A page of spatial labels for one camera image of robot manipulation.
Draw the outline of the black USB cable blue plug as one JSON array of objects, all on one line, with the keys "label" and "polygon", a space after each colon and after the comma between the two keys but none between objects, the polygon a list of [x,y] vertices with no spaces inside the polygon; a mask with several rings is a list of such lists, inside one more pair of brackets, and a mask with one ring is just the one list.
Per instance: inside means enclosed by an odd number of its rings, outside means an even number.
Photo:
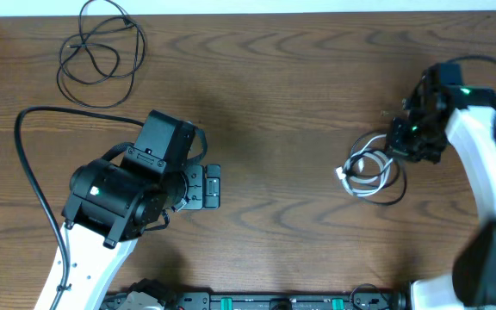
[{"label": "black USB cable blue plug", "polygon": [[[400,202],[407,188],[406,169],[375,142],[385,140],[384,130],[364,133],[352,145],[347,159],[335,169],[335,175],[345,192],[362,202],[388,207]],[[376,201],[372,197],[390,189],[401,181],[400,194],[388,201]]]}]

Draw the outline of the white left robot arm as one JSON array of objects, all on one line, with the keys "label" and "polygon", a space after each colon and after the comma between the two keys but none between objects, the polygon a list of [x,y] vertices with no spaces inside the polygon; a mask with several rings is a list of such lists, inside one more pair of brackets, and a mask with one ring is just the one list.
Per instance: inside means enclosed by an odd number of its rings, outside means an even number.
[{"label": "white left robot arm", "polygon": [[156,110],[134,142],[113,146],[71,176],[58,226],[58,250],[38,309],[97,309],[109,284],[145,232],[165,229],[170,215],[220,206],[220,166],[189,151],[205,133]]}]

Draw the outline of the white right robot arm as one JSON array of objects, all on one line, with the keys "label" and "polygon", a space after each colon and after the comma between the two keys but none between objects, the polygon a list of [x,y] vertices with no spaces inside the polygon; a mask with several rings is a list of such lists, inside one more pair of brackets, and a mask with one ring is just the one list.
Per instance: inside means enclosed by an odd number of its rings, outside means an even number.
[{"label": "white right robot arm", "polygon": [[387,155],[439,162],[458,154],[474,194],[480,228],[444,276],[417,280],[393,294],[393,309],[496,308],[496,92],[463,82],[459,59],[427,68],[394,119]]}]

